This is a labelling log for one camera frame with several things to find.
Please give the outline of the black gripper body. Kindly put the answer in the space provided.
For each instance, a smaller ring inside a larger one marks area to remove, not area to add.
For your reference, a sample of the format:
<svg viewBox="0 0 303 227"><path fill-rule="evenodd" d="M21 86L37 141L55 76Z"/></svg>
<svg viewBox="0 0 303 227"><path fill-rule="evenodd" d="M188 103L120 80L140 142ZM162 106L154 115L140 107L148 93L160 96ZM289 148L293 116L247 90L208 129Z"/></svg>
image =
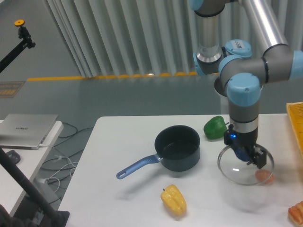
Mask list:
<svg viewBox="0 0 303 227"><path fill-rule="evenodd" d="M236 156L248 156L248 153L256 145L258 138L258 127L250 132L238 132L234 129L234 125L230 124L224 133L225 145L236 144Z"/></svg>

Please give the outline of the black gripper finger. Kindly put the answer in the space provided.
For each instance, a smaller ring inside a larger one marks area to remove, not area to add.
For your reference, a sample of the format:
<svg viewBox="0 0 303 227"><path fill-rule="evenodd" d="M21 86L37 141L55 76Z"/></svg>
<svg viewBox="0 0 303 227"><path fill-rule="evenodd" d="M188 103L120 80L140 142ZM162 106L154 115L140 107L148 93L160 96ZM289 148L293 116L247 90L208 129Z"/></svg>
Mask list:
<svg viewBox="0 0 303 227"><path fill-rule="evenodd" d="M254 146L248 156L249 160L246 165L254 164L258 169L261 169L267 164L267 152L260 146Z"/></svg>
<svg viewBox="0 0 303 227"><path fill-rule="evenodd" d="M236 152L236 150L237 150L237 145L236 144L229 144L229 145L227 145L227 149L230 149L230 150L232 150L234 153Z"/></svg>

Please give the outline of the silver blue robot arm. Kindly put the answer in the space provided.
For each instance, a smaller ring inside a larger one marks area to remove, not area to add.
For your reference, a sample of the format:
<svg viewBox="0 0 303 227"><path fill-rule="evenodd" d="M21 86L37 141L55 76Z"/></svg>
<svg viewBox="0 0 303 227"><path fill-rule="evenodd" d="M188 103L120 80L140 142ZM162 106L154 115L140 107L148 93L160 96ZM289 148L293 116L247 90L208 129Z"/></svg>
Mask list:
<svg viewBox="0 0 303 227"><path fill-rule="evenodd" d="M217 17L225 0L192 0L190 7L203 28L199 48L194 53L199 75L219 73L219 87L227 97L230 125L224 142L236 157L247 164L263 168L269 153L256 143L261 88L264 84L300 78L303 75L303 53L292 51L277 18L266 0L241 0L262 57L253 59L248 44L231 40L224 47L217 41Z"/></svg>

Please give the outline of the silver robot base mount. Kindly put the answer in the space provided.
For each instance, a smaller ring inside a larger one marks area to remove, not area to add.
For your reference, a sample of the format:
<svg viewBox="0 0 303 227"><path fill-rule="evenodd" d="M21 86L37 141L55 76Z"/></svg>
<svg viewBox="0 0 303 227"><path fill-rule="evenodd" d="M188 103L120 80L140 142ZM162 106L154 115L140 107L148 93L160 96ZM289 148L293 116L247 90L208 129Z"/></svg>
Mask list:
<svg viewBox="0 0 303 227"><path fill-rule="evenodd" d="M223 97L227 97L226 90L228 81L229 79L221 79L221 77L218 76L214 82L215 91Z"/></svg>

